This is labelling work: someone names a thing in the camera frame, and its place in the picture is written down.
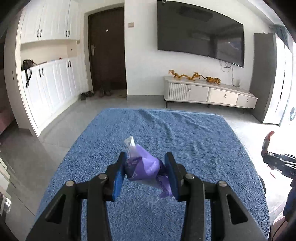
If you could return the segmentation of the black wall television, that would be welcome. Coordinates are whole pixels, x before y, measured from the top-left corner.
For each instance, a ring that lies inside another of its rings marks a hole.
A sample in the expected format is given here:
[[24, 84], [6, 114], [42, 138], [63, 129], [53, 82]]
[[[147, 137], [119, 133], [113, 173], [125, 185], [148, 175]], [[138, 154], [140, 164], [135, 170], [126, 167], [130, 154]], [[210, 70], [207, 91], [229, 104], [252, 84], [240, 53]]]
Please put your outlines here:
[[244, 66], [243, 24], [192, 4], [157, 2], [158, 50], [206, 56]]

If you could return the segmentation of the golden tiger figurine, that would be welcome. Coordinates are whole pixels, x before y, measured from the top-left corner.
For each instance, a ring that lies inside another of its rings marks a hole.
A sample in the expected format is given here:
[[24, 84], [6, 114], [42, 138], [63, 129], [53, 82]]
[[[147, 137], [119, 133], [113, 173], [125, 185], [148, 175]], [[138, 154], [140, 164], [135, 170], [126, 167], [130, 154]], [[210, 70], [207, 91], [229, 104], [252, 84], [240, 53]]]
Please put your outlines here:
[[213, 78], [210, 76], [206, 77], [206, 81], [211, 84], [218, 84], [218, 85], [221, 84], [221, 80], [219, 78]]

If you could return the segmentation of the black handbag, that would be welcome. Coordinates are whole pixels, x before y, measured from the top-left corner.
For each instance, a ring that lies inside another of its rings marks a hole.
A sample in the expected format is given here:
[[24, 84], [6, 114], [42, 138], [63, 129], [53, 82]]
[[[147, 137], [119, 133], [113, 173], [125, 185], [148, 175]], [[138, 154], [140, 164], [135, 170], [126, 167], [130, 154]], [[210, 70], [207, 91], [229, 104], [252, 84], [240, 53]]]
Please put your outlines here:
[[25, 72], [25, 77], [26, 77], [26, 84], [25, 87], [29, 87], [30, 79], [32, 76], [32, 70], [31, 68], [37, 66], [37, 64], [32, 60], [32, 59], [25, 59], [23, 61], [23, 68], [22, 70]]

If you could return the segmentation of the dark shoes by door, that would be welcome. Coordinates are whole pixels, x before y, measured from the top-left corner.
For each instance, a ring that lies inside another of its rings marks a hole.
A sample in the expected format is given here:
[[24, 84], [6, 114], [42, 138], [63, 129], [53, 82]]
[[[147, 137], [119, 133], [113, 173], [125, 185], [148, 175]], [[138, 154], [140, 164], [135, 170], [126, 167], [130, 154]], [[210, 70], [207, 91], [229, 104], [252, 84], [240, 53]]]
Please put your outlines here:
[[103, 89], [103, 88], [101, 87], [98, 91], [95, 91], [95, 92], [89, 90], [89, 91], [87, 91], [87, 92], [83, 92], [83, 93], [81, 93], [81, 95], [80, 95], [80, 100], [81, 100], [81, 101], [84, 101], [84, 100], [86, 100], [86, 98], [88, 98], [88, 97], [93, 97], [93, 96], [95, 96], [95, 94], [98, 94], [99, 97], [111, 96], [111, 95], [112, 95], [112, 93], [111, 93], [110, 90], [105, 90], [105, 89]]

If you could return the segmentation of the white shoe cabinet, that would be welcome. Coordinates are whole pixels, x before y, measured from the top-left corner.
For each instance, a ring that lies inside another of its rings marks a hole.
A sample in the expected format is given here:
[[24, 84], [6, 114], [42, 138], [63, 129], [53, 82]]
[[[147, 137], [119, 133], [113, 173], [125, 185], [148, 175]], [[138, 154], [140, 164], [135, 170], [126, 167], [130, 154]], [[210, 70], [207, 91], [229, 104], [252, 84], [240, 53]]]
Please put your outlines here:
[[[30, 1], [8, 27], [6, 90], [18, 127], [34, 136], [89, 88], [80, 51], [80, 17], [77, 1]], [[37, 64], [28, 88], [25, 59]]]

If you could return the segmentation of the white tv console cabinet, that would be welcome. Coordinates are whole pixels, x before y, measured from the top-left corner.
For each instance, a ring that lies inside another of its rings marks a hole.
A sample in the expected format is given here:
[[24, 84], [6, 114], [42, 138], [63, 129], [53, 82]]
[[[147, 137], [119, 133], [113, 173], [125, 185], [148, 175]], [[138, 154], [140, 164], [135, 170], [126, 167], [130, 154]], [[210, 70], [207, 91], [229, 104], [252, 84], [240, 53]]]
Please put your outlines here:
[[164, 77], [164, 100], [254, 109], [257, 97], [239, 87]]

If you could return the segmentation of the purple snack wrapper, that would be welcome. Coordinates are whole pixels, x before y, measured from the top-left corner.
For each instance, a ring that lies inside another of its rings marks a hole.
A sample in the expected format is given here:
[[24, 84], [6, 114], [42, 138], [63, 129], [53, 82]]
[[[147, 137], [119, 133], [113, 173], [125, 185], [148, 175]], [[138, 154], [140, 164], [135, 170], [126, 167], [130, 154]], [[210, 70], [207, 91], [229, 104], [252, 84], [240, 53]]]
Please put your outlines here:
[[132, 136], [126, 138], [124, 143], [128, 153], [125, 161], [128, 180], [158, 188], [162, 191], [159, 198], [173, 197], [168, 170], [161, 159], [152, 156], [141, 145], [136, 144]]

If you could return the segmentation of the dark brown entrance door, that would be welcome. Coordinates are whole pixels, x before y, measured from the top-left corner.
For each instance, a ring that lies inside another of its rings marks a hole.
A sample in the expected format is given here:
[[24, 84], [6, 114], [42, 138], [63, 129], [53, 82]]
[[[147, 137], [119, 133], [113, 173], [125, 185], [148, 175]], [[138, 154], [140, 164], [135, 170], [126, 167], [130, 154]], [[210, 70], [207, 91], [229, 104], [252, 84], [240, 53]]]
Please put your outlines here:
[[94, 91], [103, 97], [126, 89], [124, 7], [89, 15], [88, 42]]

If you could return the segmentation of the red clear plastic wrapper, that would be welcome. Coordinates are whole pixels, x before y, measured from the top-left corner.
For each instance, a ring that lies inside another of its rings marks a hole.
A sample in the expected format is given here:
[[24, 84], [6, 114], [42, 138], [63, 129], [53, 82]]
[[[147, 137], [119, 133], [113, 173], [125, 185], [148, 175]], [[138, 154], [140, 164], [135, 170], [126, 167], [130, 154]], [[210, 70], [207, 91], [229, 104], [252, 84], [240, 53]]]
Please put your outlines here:
[[271, 137], [273, 136], [274, 131], [269, 132], [266, 137], [264, 138], [263, 145], [262, 145], [262, 151], [261, 151], [261, 156], [264, 158], [269, 152], [268, 152], [268, 147], [269, 143], [271, 140]]

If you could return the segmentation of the blue fuzzy table cloth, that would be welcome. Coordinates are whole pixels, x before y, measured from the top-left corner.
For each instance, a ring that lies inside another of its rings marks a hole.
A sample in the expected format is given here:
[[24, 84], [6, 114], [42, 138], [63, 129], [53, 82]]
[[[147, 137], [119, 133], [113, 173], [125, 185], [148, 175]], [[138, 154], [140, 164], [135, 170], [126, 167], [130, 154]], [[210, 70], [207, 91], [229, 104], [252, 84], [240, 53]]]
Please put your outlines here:
[[[41, 200], [40, 215], [68, 180], [83, 182], [104, 172], [125, 151], [125, 139], [154, 157], [171, 152], [177, 163], [201, 180], [226, 181], [267, 237], [269, 210], [257, 171], [245, 147], [218, 115], [185, 111], [108, 108], [72, 145]], [[159, 198], [154, 187], [125, 180], [120, 196], [108, 202], [114, 240], [179, 240], [185, 204]]]

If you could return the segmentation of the grey tall cabinet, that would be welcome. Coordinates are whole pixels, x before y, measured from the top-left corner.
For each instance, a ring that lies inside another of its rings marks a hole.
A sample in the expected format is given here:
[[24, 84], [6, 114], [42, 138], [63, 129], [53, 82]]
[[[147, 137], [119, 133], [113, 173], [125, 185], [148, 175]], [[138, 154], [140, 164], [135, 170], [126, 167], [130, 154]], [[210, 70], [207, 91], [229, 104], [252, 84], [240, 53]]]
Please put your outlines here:
[[292, 52], [273, 33], [254, 34], [250, 92], [257, 97], [252, 115], [261, 123], [281, 125], [292, 85]]

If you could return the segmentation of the golden dragon figurine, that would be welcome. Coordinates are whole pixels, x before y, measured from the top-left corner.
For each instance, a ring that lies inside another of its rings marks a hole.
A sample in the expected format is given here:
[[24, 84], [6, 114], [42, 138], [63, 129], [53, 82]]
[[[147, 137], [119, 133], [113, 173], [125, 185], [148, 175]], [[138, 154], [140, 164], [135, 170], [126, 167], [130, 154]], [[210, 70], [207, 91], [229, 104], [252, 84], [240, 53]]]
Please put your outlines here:
[[194, 81], [195, 79], [200, 79], [201, 77], [201, 75], [197, 72], [193, 72], [193, 75], [189, 76], [186, 74], [178, 74], [173, 69], [169, 70], [168, 73], [173, 75], [173, 78], [177, 78], [177, 79], [186, 78], [187, 80], [192, 80], [192, 81]]

